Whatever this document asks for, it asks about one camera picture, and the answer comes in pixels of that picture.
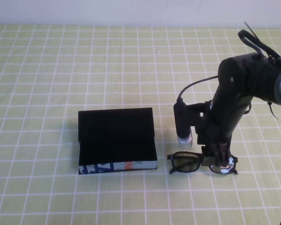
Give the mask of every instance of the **glasses frame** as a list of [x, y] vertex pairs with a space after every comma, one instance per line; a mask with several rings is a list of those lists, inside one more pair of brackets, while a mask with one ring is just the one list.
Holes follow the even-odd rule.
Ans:
[[[190, 154], [190, 155], [195, 155], [198, 157], [198, 166], [194, 169], [194, 170], [191, 170], [191, 171], [180, 171], [179, 169], [180, 168], [177, 168], [175, 165], [174, 165], [174, 157], [177, 155], [177, 154]], [[202, 165], [202, 162], [204, 161], [204, 155], [202, 153], [196, 153], [196, 152], [190, 152], [190, 151], [178, 151], [178, 152], [175, 152], [174, 154], [170, 154], [170, 155], [167, 155], [167, 159], [171, 161], [172, 163], [172, 166], [173, 168], [170, 170], [170, 174], [172, 174], [173, 172], [177, 171], [179, 173], [193, 173], [195, 171], [197, 171], [200, 166]], [[238, 163], [238, 158], [231, 155], [231, 157], [233, 158], [234, 160], [234, 165], [233, 165], [233, 169], [231, 169], [228, 173], [220, 173], [220, 172], [216, 172], [214, 171], [212, 168], [211, 168], [211, 165], [209, 166], [209, 169], [214, 172], [214, 173], [217, 173], [217, 174], [220, 174], [220, 175], [228, 175], [228, 174], [231, 174], [231, 173], [235, 173], [235, 174], [238, 174], [237, 173], [237, 170], [236, 170], [236, 163]]]

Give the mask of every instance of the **black box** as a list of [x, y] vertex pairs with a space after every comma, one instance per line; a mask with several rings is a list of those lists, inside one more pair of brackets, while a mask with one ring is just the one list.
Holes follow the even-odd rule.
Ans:
[[152, 108], [78, 112], [79, 174], [157, 169]]

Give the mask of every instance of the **glasses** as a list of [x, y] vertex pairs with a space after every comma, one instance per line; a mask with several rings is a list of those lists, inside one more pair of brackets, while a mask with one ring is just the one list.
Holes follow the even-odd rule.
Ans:
[[[191, 173], [199, 169], [200, 165], [208, 164], [208, 158], [201, 153], [179, 151], [174, 154], [168, 155], [168, 159], [171, 160], [173, 168], [170, 170], [170, 174], [173, 172]], [[209, 169], [217, 174], [238, 174], [236, 171], [237, 157], [231, 155], [227, 166], [216, 166], [215, 164], [209, 165]]]

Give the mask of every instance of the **white wall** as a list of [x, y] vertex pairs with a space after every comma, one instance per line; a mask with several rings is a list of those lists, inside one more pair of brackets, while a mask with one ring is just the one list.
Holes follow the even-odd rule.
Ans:
[[0, 23], [281, 28], [281, 0], [0, 0]]

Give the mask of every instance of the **grid pattern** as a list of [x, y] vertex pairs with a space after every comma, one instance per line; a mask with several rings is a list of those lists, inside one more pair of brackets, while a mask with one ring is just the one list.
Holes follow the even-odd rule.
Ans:
[[[238, 30], [0, 25], [0, 225], [279, 224], [280, 106], [275, 120], [254, 99], [241, 119], [238, 176], [168, 174], [177, 94], [252, 52]], [[256, 33], [281, 54], [281, 30]], [[217, 85], [184, 101], [208, 101]], [[134, 107], [153, 108], [158, 169], [78, 176], [78, 111]]]

